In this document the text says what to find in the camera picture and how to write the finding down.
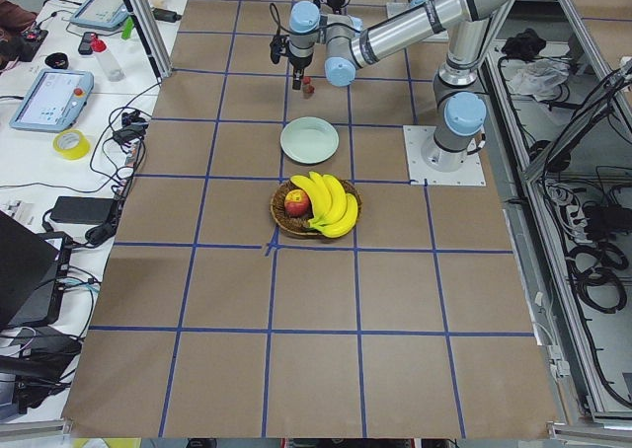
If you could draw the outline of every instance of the tablet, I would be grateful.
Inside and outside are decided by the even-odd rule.
[[[69,22],[86,29],[113,31],[127,16],[122,0],[86,0],[70,17]]]
[[[14,129],[61,132],[74,124],[93,86],[89,71],[42,70],[9,124]]]

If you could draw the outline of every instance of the fruit basket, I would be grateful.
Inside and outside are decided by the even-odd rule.
[[[355,199],[357,200],[357,219],[359,219],[362,211],[362,201],[359,193],[357,192],[356,188],[346,180],[340,180],[340,183],[345,189],[345,192],[355,196]],[[273,219],[278,225],[280,231],[284,235],[292,238],[326,240],[331,239],[323,236],[319,231],[308,229],[309,225],[307,224],[307,221],[312,217],[311,211],[297,218],[287,216],[284,206],[285,196],[293,189],[298,189],[298,187],[292,182],[284,182],[276,189],[275,194],[270,201],[270,213],[272,214]]]

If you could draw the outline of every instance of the maroon sleeve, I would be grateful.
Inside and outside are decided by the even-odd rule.
[[[0,29],[18,34],[29,27],[36,19],[36,14],[25,11],[20,6],[7,0],[0,0]]]

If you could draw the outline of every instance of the plastic bag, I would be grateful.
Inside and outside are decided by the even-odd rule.
[[[549,59],[537,60],[520,68],[510,79],[510,91],[517,95],[530,95],[537,101],[550,100],[559,95],[561,85],[569,77],[569,65]]]

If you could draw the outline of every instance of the white desk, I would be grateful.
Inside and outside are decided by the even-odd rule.
[[[167,0],[166,8],[178,13],[184,11],[187,0]],[[57,1],[47,3],[39,13],[38,20],[47,18],[51,12],[59,9],[74,10],[72,4],[62,4]],[[136,31],[132,37],[123,40],[120,35],[106,37],[108,47],[116,54],[118,62],[125,72],[125,79],[119,82],[109,82],[92,55],[81,56],[77,52],[80,38],[66,31],[67,19],[70,14],[61,12],[55,18],[45,21],[42,25],[49,30],[47,39],[42,44],[36,59],[30,63],[20,63],[13,70],[0,76],[0,95],[24,95],[33,84],[39,71],[46,68],[43,60],[49,54],[63,51],[69,57],[70,68],[75,70],[92,71],[95,75],[95,88],[85,109],[79,115],[74,128],[81,130],[91,143],[91,153],[76,160],[68,161],[59,156],[52,149],[54,134],[16,130],[9,126],[9,121],[16,111],[18,101],[0,101],[0,186],[22,185],[42,182],[50,185],[74,187],[81,190],[92,190],[102,185],[107,179],[90,170],[90,156],[102,131],[108,125],[110,111],[126,105],[136,94],[156,83],[156,78],[145,56],[144,49]],[[178,23],[158,23],[159,30],[168,51],[171,51],[178,31]],[[83,30],[71,26],[69,29],[77,33]],[[147,94],[138,98],[132,106],[144,112],[151,113],[156,103],[159,87],[155,87]],[[120,127],[120,120],[115,127]],[[109,155],[122,164],[124,154],[112,141],[107,147]],[[105,173],[115,171],[114,166],[97,151],[94,166]],[[14,187],[0,188],[0,203],[9,200],[22,200],[32,203],[34,220],[28,228],[34,232],[42,232],[40,225],[42,215],[50,209],[61,195],[78,195],[70,189],[53,187]],[[89,196],[112,197],[110,184],[105,185],[99,192]],[[84,242],[87,225],[54,225],[55,230],[64,231],[79,242]],[[104,267],[112,248],[113,240],[107,241],[98,249],[78,250],[72,255],[71,263],[83,268],[97,277],[103,276]],[[62,333],[78,335],[90,314],[91,299],[87,290],[78,289],[64,295],[58,321],[53,325]],[[67,371],[72,370],[78,361],[76,357]],[[11,422],[32,422],[58,420],[68,397],[68,390],[52,397],[48,397],[39,408],[29,410]]]

